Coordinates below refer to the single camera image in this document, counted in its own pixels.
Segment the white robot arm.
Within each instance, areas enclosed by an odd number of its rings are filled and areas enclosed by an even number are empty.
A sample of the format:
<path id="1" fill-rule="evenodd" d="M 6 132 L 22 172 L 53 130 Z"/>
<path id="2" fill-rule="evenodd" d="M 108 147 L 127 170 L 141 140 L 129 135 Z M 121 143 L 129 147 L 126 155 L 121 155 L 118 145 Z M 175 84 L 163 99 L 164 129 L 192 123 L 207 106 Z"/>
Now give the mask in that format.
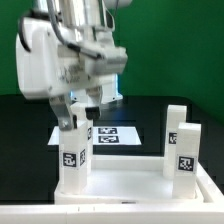
<path id="1" fill-rule="evenodd" d="M 77 127 L 70 94 L 83 90 L 89 120 L 100 116 L 103 87 L 123 73 L 127 51 L 113 40 L 110 10 L 127 0 L 36 0 L 18 20 L 18 86 L 27 99 L 47 99 L 62 131 Z"/>

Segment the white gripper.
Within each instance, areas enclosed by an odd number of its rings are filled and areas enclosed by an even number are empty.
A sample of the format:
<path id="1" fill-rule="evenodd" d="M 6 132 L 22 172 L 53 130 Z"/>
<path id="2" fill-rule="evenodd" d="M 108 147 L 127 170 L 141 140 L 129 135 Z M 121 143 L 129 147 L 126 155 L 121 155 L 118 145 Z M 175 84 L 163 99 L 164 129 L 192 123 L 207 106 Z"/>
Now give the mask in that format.
<path id="1" fill-rule="evenodd" d="M 76 53 L 59 42 L 49 21 L 25 18 L 16 37 L 19 89 L 26 99 L 49 99 L 61 131 L 77 128 L 71 110 L 72 91 L 86 90 L 88 120 L 100 117 L 102 85 L 114 80 L 116 69 Z"/>

